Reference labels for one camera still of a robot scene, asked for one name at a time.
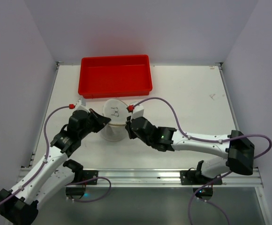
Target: red fitting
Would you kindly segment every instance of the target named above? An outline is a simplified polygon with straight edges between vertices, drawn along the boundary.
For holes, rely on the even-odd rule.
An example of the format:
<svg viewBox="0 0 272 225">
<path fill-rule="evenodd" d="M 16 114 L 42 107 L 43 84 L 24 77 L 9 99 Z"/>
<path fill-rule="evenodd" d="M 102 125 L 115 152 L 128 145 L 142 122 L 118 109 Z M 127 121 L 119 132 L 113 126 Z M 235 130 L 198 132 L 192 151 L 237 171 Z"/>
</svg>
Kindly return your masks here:
<svg viewBox="0 0 272 225">
<path fill-rule="evenodd" d="M 70 109 L 74 109 L 76 106 L 74 104 L 69 104 Z"/>
<path fill-rule="evenodd" d="M 134 109 L 135 109 L 135 107 L 133 105 L 129 105 L 127 107 L 127 110 L 128 110 L 129 113 L 132 113 Z"/>
</svg>

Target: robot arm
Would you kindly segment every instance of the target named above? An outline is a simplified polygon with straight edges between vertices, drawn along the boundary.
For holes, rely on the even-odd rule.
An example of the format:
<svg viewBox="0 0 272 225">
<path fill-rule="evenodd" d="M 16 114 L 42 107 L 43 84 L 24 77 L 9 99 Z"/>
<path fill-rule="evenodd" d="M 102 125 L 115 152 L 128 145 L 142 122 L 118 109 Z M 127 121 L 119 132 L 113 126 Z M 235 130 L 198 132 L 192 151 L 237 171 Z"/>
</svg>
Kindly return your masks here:
<svg viewBox="0 0 272 225">
<path fill-rule="evenodd" d="M 111 120 L 92 109 L 79 108 L 54 137 L 48 156 L 44 155 L 11 190 L 0 191 L 0 202 L 14 195 L 0 205 L 0 214 L 13 224 L 30 225 L 47 199 L 73 180 L 79 181 L 83 166 L 68 158 L 81 146 L 85 136 L 99 132 Z"/>
<path fill-rule="evenodd" d="M 254 144 L 247 138 L 222 142 L 224 139 L 243 135 L 240 131 L 232 130 L 227 135 L 202 135 L 187 133 L 187 136 L 173 127 L 156 127 L 143 117 L 144 108 L 141 105 L 129 106 L 126 130 L 129 138 L 139 138 L 148 146 L 158 151 L 191 150 L 215 155 L 214 159 L 200 161 L 195 171 L 187 176 L 196 184 L 205 184 L 221 173 L 233 171 L 242 175 L 253 173 Z M 191 137 L 212 140 L 202 142 Z"/>
</svg>

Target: red tray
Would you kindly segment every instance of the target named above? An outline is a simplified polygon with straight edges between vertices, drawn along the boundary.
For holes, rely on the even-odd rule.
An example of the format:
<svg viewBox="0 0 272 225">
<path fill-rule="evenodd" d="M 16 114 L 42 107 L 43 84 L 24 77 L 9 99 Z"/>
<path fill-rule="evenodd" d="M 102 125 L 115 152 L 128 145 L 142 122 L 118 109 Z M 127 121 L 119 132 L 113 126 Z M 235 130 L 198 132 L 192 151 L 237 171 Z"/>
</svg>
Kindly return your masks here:
<svg viewBox="0 0 272 225">
<path fill-rule="evenodd" d="M 141 96 L 151 90 L 147 55 L 82 59 L 78 93 L 84 98 Z"/>
</svg>

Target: white paper cup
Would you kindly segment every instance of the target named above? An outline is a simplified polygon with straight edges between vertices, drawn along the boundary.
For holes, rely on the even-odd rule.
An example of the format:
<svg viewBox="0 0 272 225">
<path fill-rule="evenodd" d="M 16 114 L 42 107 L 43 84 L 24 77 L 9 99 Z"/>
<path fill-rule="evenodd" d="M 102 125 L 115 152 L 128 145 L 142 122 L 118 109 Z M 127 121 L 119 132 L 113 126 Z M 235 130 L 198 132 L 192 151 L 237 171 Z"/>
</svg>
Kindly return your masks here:
<svg viewBox="0 0 272 225">
<path fill-rule="evenodd" d="M 117 99 L 105 102 L 103 116 L 109 117 L 111 121 L 101 130 L 101 136 L 111 142 L 121 141 L 128 136 L 125 129 L 128 117 L 127 105 Z"/>
</svg>

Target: white wall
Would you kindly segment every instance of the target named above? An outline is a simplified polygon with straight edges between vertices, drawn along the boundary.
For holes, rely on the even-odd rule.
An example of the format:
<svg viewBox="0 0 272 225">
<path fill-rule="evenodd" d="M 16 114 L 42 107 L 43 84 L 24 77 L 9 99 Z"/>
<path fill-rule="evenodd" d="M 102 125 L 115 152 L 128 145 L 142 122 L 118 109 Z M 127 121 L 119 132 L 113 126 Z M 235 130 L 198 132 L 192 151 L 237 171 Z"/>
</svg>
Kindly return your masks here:
<svg viewBox="0 0 272 225">
<path fill-rule="evenodd" d="M 0 0 L 0 190 L 35 146 L 55 69 L 23 0 Z"/>
<path fill-rule="evenodd" d="M 25 0 L 56 60 L 148 54 L 153 63 L 223 62 L 257 0 Z"/>
<path fill-rule="evenodd" d="M 259 0 L 224 63 L 240 129 L 272 138 L 272 0 Z M 257 143 L 257 151 L 267 146 Z M 257 161 L 272 213 L 272 151 Z"/>
</svg>

